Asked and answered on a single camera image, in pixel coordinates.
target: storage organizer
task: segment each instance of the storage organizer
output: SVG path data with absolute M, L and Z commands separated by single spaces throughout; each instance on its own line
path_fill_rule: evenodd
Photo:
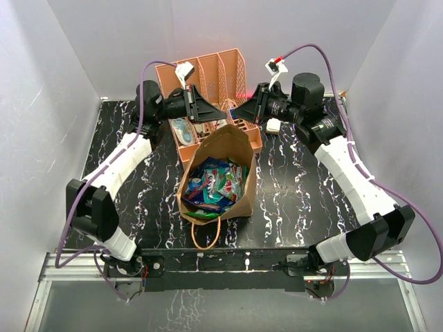
M 189 61 L 195 68 L 195 72 L 186 83 L 194 84 L 203 98 L 224 111 L 227 114 L 226 121 L 245 131 L 254 152 L 256 154 L 260 153 L 262 151 L 260 128 L 248 121 L 232 119 L 230 115 L 230 109 L 246 101 L 246 70 L 244 58 L 238 49 L 234 48 L 233 50 L 193 57 L 175 63 L 180 64 L 186 61 Z M 173 67 L 168 65 L 157 66 L 156 72 L 161 91 L 165 97 L 169 96 L 174 89 L 180 87 L 179 79 L 175 75 Z M 174 129 L 172 129 L 172 135 L 185 168 L 201 142 L 217 129 L 217 123 L 205 123 L 204 133 L 201 135 L 197 134 L 193 125 L 191 125 L 191 128 L 192 135 L 197 143 L 189 146 L 182 145 L 177 139 Z

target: brown paper bag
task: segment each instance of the brown paper bag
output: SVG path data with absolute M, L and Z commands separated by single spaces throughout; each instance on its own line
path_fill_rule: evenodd
M 185 194 L 188 187 L 189 174 L 197 168 L 207 157 L 226 160 L 228 157 L 235 160 L 241 166 L 248 167 L 248 177 L 243 197 L 234 204 L 231 209 L 223 213 L 219 219 L 204 221 L 187 216 L 189 212 L 188 206 L 181 201 L 181 197 Z M 215 221 L 235 218 L 237 216 L 251 216 L 253 213 L 255 202 L 255 186 L 257 184 L 257 174 L 255 173 L 255 156 L 249 143 L 248 136 L 237 127 L 231 124 L 223 126 L 210 134 L 196 150 L 191 158 L 185 174 L 181 179 L 177 199 L 179 201 L 180 215 L 189 220 L 193 225 L 206 225 Z

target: black marble table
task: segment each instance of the black marble table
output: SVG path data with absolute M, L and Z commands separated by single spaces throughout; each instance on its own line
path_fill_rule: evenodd
M 327 111 L 336 113 L 333 100 Z M 134 102 L 103 102 L 84 169 L 92 172 L 112 152 L 129 127 Z M 262 131 L 257 160 L 257 197 L 249 218 L 223 222 L 217 246 L 231 248 L 306 247 L 351 230 L 356 218 L 331 174 L 282 124 L 279 136 Z M 194 248 L 190 223 L 179 214 L 176 192 L 183 167 L 168 127 L 163 140 L 121 187 L 116 197 L 120 226 L 142 248 Z M 216 225 L 197 228 L 197 241 L 210 243 Z M 66 248 L 91 240 L 70 234 Z

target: bag handle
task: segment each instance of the bag handle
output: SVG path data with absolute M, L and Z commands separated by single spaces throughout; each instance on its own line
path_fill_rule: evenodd
M 217 240 L 218 240 L 219 237 L 220 237 L 220 229 L 222 228 L 222 219 L 219 217 L 219 221 L 218 221 L 218 223 L 217 223 L 217 234 L 215 235 L 215 239 L 214 239 L 214 241 L 213 241 L 209 246 L 207 246 L 207 247 L 205 247 L 205 248 L 199 246 L 199 244 L 197 243 L 197 241 L 196 241 L 196 239 L 195 239 L 194 228 L 195 228 L 195 224 L 192 223 L 192 226 L 191 226 L 191 237 L 192 237 L 192 241 L 194 242 L 194 246 L 195 246 L 197 249 L 200 249 L 200 250 L 211 249 L 213 246 L 215 246 L 215 244 L 217 243 Z

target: white wall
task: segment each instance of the white wall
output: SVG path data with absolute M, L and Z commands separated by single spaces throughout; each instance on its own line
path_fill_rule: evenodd
M 248 89 L 269 81 L 264 63 L 294 46 L 325 49 L 339 89 L 347 90 L 395 0 L 48 0 L 100 96 L 132 99 L 141 68 L 239 48 Z M 319 54 L 302 50 L 287 60 L 291 75 L 327 72 Z
M 383 183 L 418 203 L 443 235 L 443 7 L 401 0 L 348 93 L 359 151 Z M 435 242 L 416 218 L 402 244 L 416 279 L 435 274 Z M 441 331 L 443 280 L 415 286 L 429 331 Z
M 100 100 L 46 1 L 0 8 L 0 329 L 23 331 Z

